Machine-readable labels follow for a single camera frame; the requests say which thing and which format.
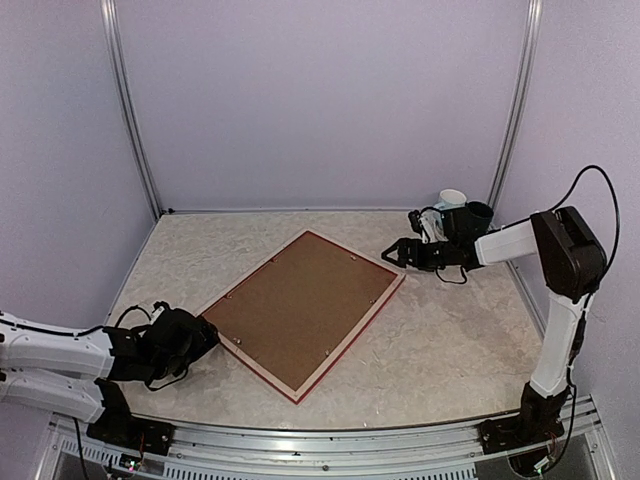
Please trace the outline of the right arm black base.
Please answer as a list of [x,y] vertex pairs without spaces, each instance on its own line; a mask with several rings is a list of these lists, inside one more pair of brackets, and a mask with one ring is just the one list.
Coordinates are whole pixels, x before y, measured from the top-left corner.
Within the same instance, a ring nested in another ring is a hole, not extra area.
[[484,454],[521,448],[561,437],[565,430],[560,419],[571,389],[566,387],[556,396],[543,397],[527,382],[517,414],[502,419],[485,420],[478,427]]

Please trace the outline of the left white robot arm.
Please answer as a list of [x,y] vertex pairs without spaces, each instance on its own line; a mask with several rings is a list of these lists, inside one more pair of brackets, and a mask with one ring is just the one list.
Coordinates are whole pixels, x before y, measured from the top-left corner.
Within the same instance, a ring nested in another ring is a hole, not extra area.
[[121,445],[140,434],[119,389],[140,382],[155,392],[180,381],[219,343],[215,326],[164,301],[146,323],[86,330],[54,329],[8,313],[1,316],[1,398],[72,417]]

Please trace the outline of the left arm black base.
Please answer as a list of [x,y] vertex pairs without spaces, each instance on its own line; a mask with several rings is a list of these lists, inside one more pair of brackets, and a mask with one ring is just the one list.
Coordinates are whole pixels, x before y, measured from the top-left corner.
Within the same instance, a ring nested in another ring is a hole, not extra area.
[[97,420],[88,423],[89,438],[140,453],[168,455],[175,432],[173,424],[134,416],[116,383],[97,379],[95,384],[104,410]]

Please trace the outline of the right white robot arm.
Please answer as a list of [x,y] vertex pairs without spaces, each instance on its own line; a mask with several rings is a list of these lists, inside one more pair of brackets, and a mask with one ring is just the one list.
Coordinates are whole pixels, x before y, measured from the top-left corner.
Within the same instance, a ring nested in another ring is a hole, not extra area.
[[538,364],[529,381],[542,398],[565,391],[567,372],[578,348],[580,319],[607,270],[601,243],[573,206],[533,213],[490,230],[493,210],[482,202],[440,210],[443,241],[400,238],[381,253],[398,268],[439,272],[449,266],[463,273],[535,255],[549,291],[549,310]]

